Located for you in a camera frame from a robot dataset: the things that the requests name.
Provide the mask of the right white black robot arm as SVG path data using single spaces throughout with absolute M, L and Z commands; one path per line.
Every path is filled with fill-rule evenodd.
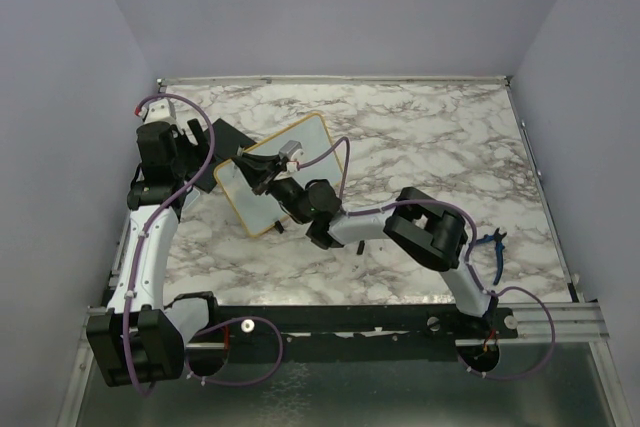
M 255 195 L 273 197 L 292 220 L 308 225 L 306 235 L 319 248 L 388 238 L 420 266 L 441 275 L 467 336 L 481 338 L 494 328 L 497 302 L 470 264 L 478 232 L 464 210 L 405 187 L 391 203 L 347 211 L 327 180 L 300 185 L 286 171 L 282 154 L 243 153 L 232 161 Z

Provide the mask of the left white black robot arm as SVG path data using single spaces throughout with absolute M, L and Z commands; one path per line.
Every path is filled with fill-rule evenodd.
M 137 130 L 141 179 L 127 197 L 129 224 L 120 274 L 104 313 L 89 319 L 86 335 L 107 386 L 142 387 L 178 378 L 188 342 L 220 332 L 210 292 L 181 294 L 163 303 L 168 255 L 183 210 L 199 192 L 213 151 L 211 127 L 192 119 L 187 129 L 167 120 Z

